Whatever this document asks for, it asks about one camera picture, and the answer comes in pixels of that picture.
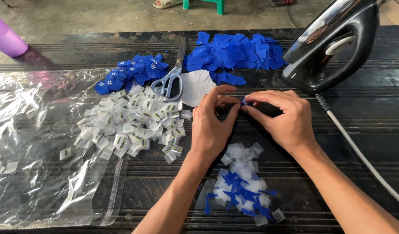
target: left hand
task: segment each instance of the left hand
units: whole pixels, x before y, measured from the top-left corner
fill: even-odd
[[[228,137],[233,130],[240,109],[240,100],[235,97],[222,96],[225,92],[235,92],[230,85],[220,85],[213,88],[209,94],[193,110],[192,147],[191,152],[198,155],[207,166],[223,151]],[[215,115],[215,107],[234,104],[227,118],[221,122]]]

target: hand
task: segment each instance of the hand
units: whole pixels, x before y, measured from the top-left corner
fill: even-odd
[[[204,157],[207,166],[211,165],[223,151],[240,109],[240,100],[220,95],[225,92],[235,92],[235,90],[235,87],[229,85],[217,86],[209,94],[204,95],[199,106],[193,110],[191,152]],[[234,104],[234,106],[230,109],[227,118],[221,122],[215,115],[215,107],[226,104]]]
[[[272,135],[273,139],[290,155],[304,149],[319,146],[315,141],[311,123],[311,105],[306,99],[299,98],[294,91],[260,91],[246,96],[246,102],[268,102],[283,110],[283,114],[271,118],[258,109],[244,105],[243,111],[257,120]]]

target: concrete floor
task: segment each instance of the concrete floor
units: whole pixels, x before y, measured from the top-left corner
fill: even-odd
[[[304,28],[332,0],[298,0],[273,8],[269,0],[226,0],[225,15],[215,3],[191,0],[189,10],[177,5],[156,9],[154,0],[6,0],[0,17],[19,35],[101,32]]]

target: scissors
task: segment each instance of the scissors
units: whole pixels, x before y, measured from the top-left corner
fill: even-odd
[[[172,68],[172,70],[166,74],[165,77],[154,81],[151,84],[151,89],[153,90],[154,93],[163,95],[165,94],[165,99],[166,102],[173,102],[178,100],[181,95],[182,95],[182,79],[181,79],[181,73],[182,73],[182,65],[184,64],[184,57],[185,57],[185,48],[186,48],[186,37],[182,39],[181,46],[179,47],[178,51],[178,57],[176,57],[176,64],[175,67]],[[172,83],[175,79],[179,79],[179,94],[176,97],[171,98],[171,90],[172,90]],[[169,80],[168,87],[165,88],[166,82]],[[155,87],[159,84],[162,83],[161,89],[155,90]]]

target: table surface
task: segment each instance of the table surface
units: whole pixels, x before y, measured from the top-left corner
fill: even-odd
[[[261,29],[207,32],[211,35],[242,33],[249,37],[260,33],[279,40],[286,48],[300,31],[301,29]],[[164,61],[172,67],[184,36],[187,37],[186,53],[191,53],[196,46],[197,31],[30,36],[25,37],[30,44],[25,55],[14,60],[0,52],[0,72],[114,67],[118,61],[129,60],[137,54],[157,53],[161,53]],[[349,50],[336,55],[329,62],[327,72],[342,66],[349,56]],[[291,87],[282,79],[281,71],[282,68],[275,71],[236,69],[235,74],[243,76],[247,84],[238,87],[237,92],[232,95],[241,99],[257,90],[277,89],[295,90],[300,97],[308,99],[312,105],[313,129],[321,147],[355,184],[399,219],[398,202],[358,159],[316,100]],[[352,77],[325,92],[324,97],[367,159],[399,193],[399,26],[381,26],[368,61]],[[188,135],[181,141],[184,154],[172,164],[165,162],[160,146],[154,146],[153,150],[145,151],[129,161],[121,208],[114,224],[108,227],[43,229],[42,232],[130,233],[165,192],[178,172],[190,148],[191,129],[188,122]],[[229,141],[241,141],[245,146],[258,142],[265,149],[257,159],[260,170],[258,175],[266,180],[269,189],[279,191],[272,199],[272,208],[280,208],[286,220],[280,224],[256,227],[252,218],[237,210],[225,212],[213,201],[211,215],[204,215],[206,192],[212,191],[217,176],[212,169],[227,168],[218,161],[202,180],[202,189],[195,194],[184,225],[186,233],[342,233],[308,175],[290,155],[274,143],[260,125],[246,116],[239,116]],[[114,172],[107,169],[93,198],[94,213],[97,207],[103,207],[100,204],[105,204],[104,200],[108,196],[103,193],[103,187],[111,188],[113,175]],[[16,232],[35,233],[34,230]]]

